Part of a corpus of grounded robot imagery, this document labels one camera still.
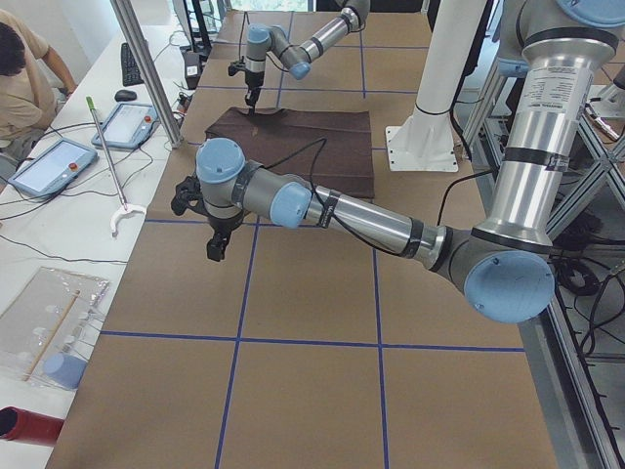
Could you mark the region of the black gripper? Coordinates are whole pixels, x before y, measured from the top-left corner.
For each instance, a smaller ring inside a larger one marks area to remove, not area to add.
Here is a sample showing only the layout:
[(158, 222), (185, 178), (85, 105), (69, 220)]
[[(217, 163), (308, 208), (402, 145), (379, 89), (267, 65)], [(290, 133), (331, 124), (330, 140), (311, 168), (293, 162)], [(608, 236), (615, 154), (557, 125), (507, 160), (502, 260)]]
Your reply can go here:
[(186, 176), (176, 185), (170, 206), (176, 216), (189, 210), (207, 219), (214, 234), (206, 244), (206, 256), (212, 261), (223, 261), (231, 233), (241, 225), (241, 209), (230, 202), (205, 198), (196, 176)]
[(248, 106), (248, 114), (254, 115), (256, 112), (256, 104), (259, 101), (260, 94), (264, 85), (264, 63), (249, 62), (246, 58), (240, 57), (228, 66), (229, 77), (235, 76), (238, 72), (244, 74), (244, 81), (247, 86), (245, 95), (245, 103)]

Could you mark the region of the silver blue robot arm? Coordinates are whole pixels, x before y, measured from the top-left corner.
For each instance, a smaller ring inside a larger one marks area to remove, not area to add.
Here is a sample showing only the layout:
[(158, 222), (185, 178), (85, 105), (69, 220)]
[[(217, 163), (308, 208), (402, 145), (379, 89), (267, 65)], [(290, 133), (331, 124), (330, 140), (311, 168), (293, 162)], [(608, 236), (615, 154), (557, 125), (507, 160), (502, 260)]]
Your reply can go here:
[(276, 66), (296, 80), (305, 78), (312, 64), (344, 37), (360, 32), (366, 26), (370, 1), (336, 1), (339, 12), (321, 29), (301, 42), (293, 43), (279, 25), (250, 23), (247, 28), (244, 54), (229, 64), (229, 76), (244, 73), (247, 92), (244, 98), (248, 114), (253, 115), (265, 84), (266, 62), (277, 60)]
[[(391, 128), (388, 156), (400, 163), (430, 156), (452, 111), (474, 32), (486, 1), (441, 1), (430, 55), (412, 115)], [(244, 71), (246, 104), (255, 105), (272, 53), (287, 72), (304, 78), (312, 63), (343, 37), (366, 26), (370, 1), (335, 1), (337, 18), (301, 44), (282, 26), (251, 24), (242, 59), (229, 76)], [(209, 259), (221, 261), (232, 231), (248, 213), (295, 229), (306, 220), (342, 230), (387, 254), (414, 259), (449, 280), (480, 314), (501, 322), (536, 317), (550, 304), (555, 279), (546, 257), (552, 241), (546, 225), (563, 176), (595, 72), (616, 54), (624, 30), (624, 1), (504, 1), (498, 66), (526, 71), (512, 130), (499, 167), (492, 206), (470, 232), (428, 226), (395, 212), (332, 191), (245, 158), (227, 138), (203, 143), (195, 171), (176, 185), (173, 212), (205, 216), (214, 230)]]

